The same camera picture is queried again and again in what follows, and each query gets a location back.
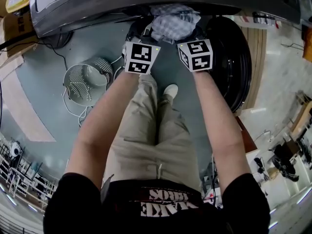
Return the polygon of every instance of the leg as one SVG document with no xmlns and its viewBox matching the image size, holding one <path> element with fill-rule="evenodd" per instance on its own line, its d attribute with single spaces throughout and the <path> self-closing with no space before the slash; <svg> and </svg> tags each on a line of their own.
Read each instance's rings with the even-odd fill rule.
<svg viewBox="0 0 312 234">
<path fill-rule="evenodd" d="M 164 95 L 158 105 L 157 163 L 160 178 L 201 191 L 197 156 L 181 113 L 172 108 L 173 97 Z"/>
<path fill-rule="evenodd" d="M 156 178 L 153 160 L 156 135 L 157 85 L 151 75 L 140 76 L 139 86 L 122 118 L 108 154 L 104 181 Z"/>
</svg>

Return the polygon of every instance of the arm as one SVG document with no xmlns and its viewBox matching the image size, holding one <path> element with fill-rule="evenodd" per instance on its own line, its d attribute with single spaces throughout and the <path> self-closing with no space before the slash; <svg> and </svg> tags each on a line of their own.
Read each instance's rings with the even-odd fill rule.
<svg viewBox="0 0 312 234">
<path fill-rule="evenodd" d="M 207 72 L 193 74 L 223 193 L 234 179 L 250 173 L 244 142 L 240 128 L 212 77 Z"/>
<path fill-rule="evenodd" d="M 137 85 L 137 74 L 118 76 L 84 121 L 65 173 L 84 175 L 101 188 L 109 149 Z"/>
</svg>

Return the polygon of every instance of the person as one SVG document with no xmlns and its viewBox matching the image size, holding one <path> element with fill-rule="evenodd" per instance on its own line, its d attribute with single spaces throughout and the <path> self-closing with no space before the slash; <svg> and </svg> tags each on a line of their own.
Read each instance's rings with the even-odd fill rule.
<svg viewBox="0 0 312 234">
<path fill-rule="evenodd" d="M 168 86 L 158 103 L 151 75 L 122 72 L 79 131 L 45 211 L 46 234 L 200 226 L 208 233 L 268 233 L 270 209 L 250 174 L 240 128 L 209 73 L 193 76 L 223 209 L 202 201 L 190 134 L 173 109 L 178 87 Z"/>
</svg>

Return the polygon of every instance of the laundry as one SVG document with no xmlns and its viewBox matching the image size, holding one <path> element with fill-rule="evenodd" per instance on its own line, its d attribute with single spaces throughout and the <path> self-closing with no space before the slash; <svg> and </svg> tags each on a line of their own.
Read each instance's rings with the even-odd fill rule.
<svg viewBox="0 0 312 234">
<path fill-rule="evenodd" d="M 200 20 L 199 12 L 182 4 L 152 6 L 151 13 L 152 38 L 170 44 L 190 36 Z"/>
</svg>

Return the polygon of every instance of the metal railing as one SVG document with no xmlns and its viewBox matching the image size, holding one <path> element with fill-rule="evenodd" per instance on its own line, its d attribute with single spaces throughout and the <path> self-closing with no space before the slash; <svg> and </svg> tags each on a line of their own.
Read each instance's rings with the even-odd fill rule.
<svg viewBox="0 0 312 234">
<path fill-rule="evenodd" d="M 0 215 L 0 233 L 1 232 L 4 234 L 37 234 Z"/>
</svg>

